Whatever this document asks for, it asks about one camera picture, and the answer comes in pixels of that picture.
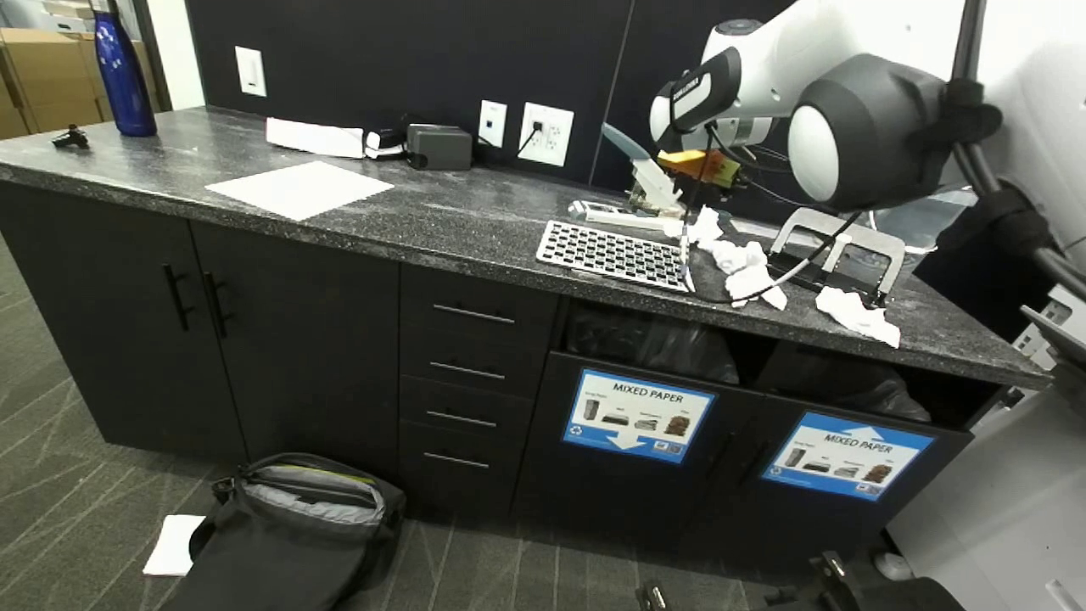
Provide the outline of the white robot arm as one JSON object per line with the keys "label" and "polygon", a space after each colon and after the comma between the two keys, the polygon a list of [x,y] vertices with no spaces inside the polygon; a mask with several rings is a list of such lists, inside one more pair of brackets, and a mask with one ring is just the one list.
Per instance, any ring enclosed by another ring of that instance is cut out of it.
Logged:
{"label": "white robot arm", "polygon": [[771,124],[823,208],[896,208],[962,173],[1026,197],[1086,267],[1086,0],[792,0],[710,27],[648,103],[661,147]]}

